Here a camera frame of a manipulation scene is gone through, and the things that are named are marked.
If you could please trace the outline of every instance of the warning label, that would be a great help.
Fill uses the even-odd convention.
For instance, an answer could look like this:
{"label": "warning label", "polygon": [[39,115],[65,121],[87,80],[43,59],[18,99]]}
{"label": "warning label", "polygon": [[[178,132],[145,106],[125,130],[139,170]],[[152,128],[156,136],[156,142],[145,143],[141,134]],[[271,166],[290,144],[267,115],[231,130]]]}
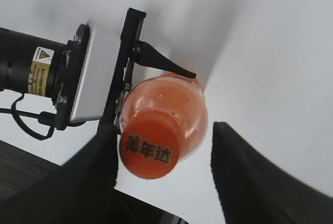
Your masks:
{"label": "warning label", "polygon": [[33,56],[28,79],[28,93],[46,96],[46,83],[54,50],[38,47]]}
{"label": "warning label", "polygon": [[53,49],[38,47],[33,56],[33,61],[38,61],[44,64],[51,64],[53,55]]}
{"label": "warning label", "polygon": [[28,80],[29,94],[40,96],[46,95],[46,83],[49,69],[49,64],[43,64],[38,61],[32,62]]}

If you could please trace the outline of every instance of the screw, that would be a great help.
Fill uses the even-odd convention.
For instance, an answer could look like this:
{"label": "screw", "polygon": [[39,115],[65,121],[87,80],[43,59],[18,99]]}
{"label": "screw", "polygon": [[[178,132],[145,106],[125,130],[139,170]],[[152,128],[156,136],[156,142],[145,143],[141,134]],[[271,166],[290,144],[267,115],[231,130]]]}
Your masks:
{"label": "screw", "polygon": [[65,96],[60,96],[59,97],[59,103],[66,104],[67,103],[67,98]]}
{"label": "screw", "polygon": [[77,43],[77,44],[80,44],[81,43],[81,36],[80,35],[75,35],[74,36],[74,41]]}
{"label": "screw", "polygon": [[135,53],[140,53],[141,52],[141,47],[140,45],[136,44],[133,49],[132,49],[133,52]]}
{"label": "screw", "polygon": [[125,90],[125,91],[130,91],[130,90],[132,89],[132,87],[133,87],[133,86],[132,86],[131,84],[126,83],[126,84],[125,84],[125,88],[124,88],[124,90]]}

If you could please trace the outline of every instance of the white wall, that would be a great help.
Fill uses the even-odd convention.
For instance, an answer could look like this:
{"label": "white wall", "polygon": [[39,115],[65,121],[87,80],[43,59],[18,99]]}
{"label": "white wall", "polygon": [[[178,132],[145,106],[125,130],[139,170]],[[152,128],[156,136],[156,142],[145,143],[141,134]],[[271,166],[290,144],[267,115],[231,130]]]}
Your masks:
{"label": "white wall", "polygon": [[[198,73],[210,118],[201,149],[155,181],[136,178],[120,164],[119,190],[193,224],[221,223],[209,167],[211,126],[219,120],[284,170],[333,196],[331,0],[0,0],[0,6],[1,27],[61,42],[89,18],[120,32],[127,8],[142,9],[148,12],[143,39]],[[137,73],[137,81],[144,78]],[[0,107],[16,96],[0,93]],[[34,96],[19,105],[52,110],[48,99]],[[96,130],[93,122],[39,142],[10,116],[0,121],[6,123],[0,140],[58,164]]]}

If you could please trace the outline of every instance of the plastic bottle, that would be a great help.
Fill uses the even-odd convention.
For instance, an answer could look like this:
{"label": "plastic bottle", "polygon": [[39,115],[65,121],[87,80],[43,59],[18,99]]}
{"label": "plastic bottle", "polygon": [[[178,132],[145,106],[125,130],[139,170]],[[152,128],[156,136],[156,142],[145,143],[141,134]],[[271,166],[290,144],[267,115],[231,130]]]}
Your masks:
{"label": "plastic bottle", "polygon": [[196,79],[167,73],[146,80],[123,105],[121,159],[139,177],[162,177],[199,147],[207,122],[204,95]]}

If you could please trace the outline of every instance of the bottle cap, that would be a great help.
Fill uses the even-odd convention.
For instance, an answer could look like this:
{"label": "bottle cap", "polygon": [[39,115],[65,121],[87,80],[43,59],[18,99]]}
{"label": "bottle cap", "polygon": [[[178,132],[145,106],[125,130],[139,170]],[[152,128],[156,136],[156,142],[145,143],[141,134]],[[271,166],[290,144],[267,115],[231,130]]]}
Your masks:
{"label": "bottle cap", "polygon": [[143,110],[125,127],[120,156],[136,176],[156,179],[176,166],[183,143],[184,131],[174,116],[157,109]]}

